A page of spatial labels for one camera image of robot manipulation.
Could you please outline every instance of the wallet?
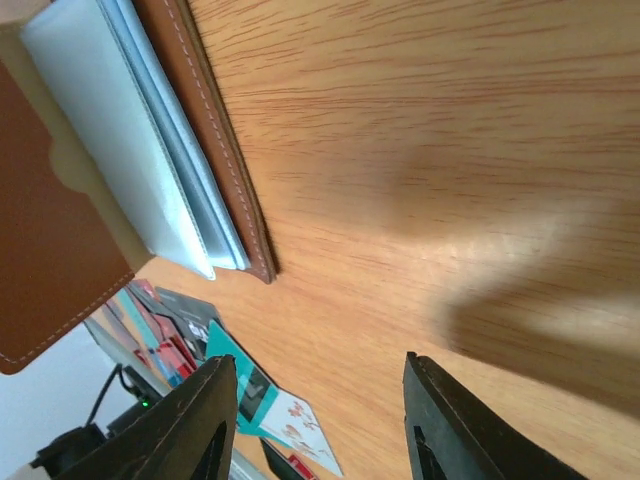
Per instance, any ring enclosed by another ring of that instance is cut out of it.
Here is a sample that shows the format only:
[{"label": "wallet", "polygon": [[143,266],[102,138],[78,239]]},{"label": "wallet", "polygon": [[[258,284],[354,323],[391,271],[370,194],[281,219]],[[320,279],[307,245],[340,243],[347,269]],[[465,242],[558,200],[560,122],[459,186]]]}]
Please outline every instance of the wallet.
[{"label": "wallet", "polygon": [[275,279],[187,0],[0,0],[0,108],[1,372],[153,256]]}]

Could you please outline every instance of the wooden table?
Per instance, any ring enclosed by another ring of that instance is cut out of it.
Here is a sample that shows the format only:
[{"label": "wooden table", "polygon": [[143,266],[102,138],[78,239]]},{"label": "wooden table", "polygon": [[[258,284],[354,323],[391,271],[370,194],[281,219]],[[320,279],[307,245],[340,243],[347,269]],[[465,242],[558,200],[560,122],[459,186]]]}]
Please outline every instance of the wooden table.
[{"label": "wooden table", "polygon": [[639,478],[640,3],[193,7],[281,275],[142,275],[215,303],[347,478],[410,477],[407,350],[583,474]]}]

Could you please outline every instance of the white card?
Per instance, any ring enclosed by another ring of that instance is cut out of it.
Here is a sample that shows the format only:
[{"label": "white card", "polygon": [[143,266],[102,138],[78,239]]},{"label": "white card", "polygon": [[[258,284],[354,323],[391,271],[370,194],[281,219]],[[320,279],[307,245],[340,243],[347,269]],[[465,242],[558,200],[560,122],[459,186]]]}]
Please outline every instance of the white card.
[{"label": "white card", "polygon": [[280,390],[260,428],[335,475],[342,476],[311,406],[301,398]]}]

